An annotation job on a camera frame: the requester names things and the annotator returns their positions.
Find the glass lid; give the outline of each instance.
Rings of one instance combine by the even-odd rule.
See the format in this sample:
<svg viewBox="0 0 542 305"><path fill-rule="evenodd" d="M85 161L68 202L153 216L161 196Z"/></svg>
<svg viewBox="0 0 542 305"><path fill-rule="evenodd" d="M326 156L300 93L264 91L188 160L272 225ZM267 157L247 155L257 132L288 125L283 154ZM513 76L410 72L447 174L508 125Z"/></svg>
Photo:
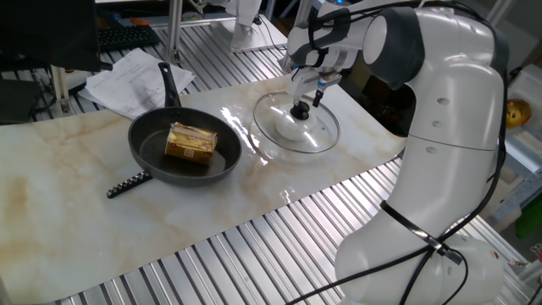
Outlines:
<svg viewBox="0 0 542 305"><path fill-rule="evenodd" d="M274 144L297 153L320 153L340 137L337 118L322 103L312 105L310 97L294 97L285 91L270 92L257 101L254 121Z"/></svg>

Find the metal slatted table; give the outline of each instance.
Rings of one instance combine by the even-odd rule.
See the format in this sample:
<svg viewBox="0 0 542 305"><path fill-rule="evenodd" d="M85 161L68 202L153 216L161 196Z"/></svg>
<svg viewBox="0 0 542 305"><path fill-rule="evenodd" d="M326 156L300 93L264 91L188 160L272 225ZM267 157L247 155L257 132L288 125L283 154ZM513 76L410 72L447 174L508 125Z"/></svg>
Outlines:
<svg viewBox="0 0 542 305"><path fill-rule="evenodd" d="M180 67L197 75L183 94L283 75L277 60L284 56L284 51L231 53L214 35L209 22L212 21L182 28ZM167 26L157 25L154 29L162 43L143 50L161 58ZM115 63L129 51L102 53L101 59ZM39 73L46 72L10 72L2 73L2 77L39 82ZM48 100L48 94L42 94L38 107L45 106ZM76 114L103 109L78 96L70 101ZM32 120L61 116L52 107ZM378 212L380 202L388 198L394 187L400 167L401 159L395 158L166 258L47 305L283 304L336 280L334 261L340 241ZM460 233L486 240L505 260L524 261L481 218ZM508 269L501 294L489 304L525 304L533 293ZM336 304L342 297L337 287L305 303Z"/></svg>

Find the black strip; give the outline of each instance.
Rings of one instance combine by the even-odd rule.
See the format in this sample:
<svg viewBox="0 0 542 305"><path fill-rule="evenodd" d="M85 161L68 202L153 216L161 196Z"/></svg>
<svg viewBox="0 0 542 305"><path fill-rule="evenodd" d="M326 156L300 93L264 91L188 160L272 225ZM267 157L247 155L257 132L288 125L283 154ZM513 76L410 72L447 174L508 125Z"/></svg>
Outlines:
<svg viewBox="0 0 542 305"><path fill-rule="evenodd" d="M450 251L450 248L444 244L437 241L436 238L432 237L428 232L422 230L420 227L412 223L410 220L406 219L403 215L401 215L399 212L395 211L388 203L384 200L382 203L380 203L380 207L393 219L397 220L401 225L403 225L405 228L409 229L412 233L414 233L415 236L422 239L422 241L425 241L428 245L433 247L438 254L442 256L446 256L449 258L452 262L456 264L461 264L462 258L457 253Z"/></svg>

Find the butter block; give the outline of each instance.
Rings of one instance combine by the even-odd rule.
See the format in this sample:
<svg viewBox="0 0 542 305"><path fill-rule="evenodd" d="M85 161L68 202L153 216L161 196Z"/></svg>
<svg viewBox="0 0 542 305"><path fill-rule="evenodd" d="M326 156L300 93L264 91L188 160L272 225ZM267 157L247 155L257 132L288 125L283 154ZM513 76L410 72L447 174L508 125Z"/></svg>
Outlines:
<svg viewBox="0 0 542 305"><path fill-rule="evenodd" d="M209 165L217 142L216 132L174 123L169 130L165 154Z"/></svg>

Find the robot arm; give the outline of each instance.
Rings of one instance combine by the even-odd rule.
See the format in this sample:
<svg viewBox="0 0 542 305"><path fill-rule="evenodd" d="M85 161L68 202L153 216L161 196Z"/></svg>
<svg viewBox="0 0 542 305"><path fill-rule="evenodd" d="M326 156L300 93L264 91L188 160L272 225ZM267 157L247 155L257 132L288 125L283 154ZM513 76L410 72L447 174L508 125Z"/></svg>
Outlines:
<svg viewBox="0 0 542 305"><path fill-rule="evenodd" d="M350 68L359 50L371 73L417 98L403 164L387 204L431 236L441 236L480 203L494 163L504 97L501 69L507 44L486 25L448 8L380 10L345 26L344 13L400 1L366 0L349 7L325 3L330 27L301 25L289 35L288 54L300 66L287 92L317 89ZM467 284L450 304L492 300L502 287L498 255L481 241L453 237L470 268ZM427 243L379 211L347 236L335 259L337 279L416 252ZM397 304L421 258L341 286L344 304ZM441 304L459 286L465 266L434 255L412 288L409 304Z"/></svg>
<svg viewBox="0 0 542 305"><path fill-rule="evenodd" d="M335 26L309 29L309 24L304 24L292 29L288 35L288 55L294 65L300 68L286 91L298 100L304 94L317 90L315 106L318 105L324 90L338 84L341 79L340 72L349 69L356 62L363 49L365 33L373 19L351 22L351 17L345 18L341 15L404 1L365 0L348 7L325 2L318 17L333 21Z"/></svg>

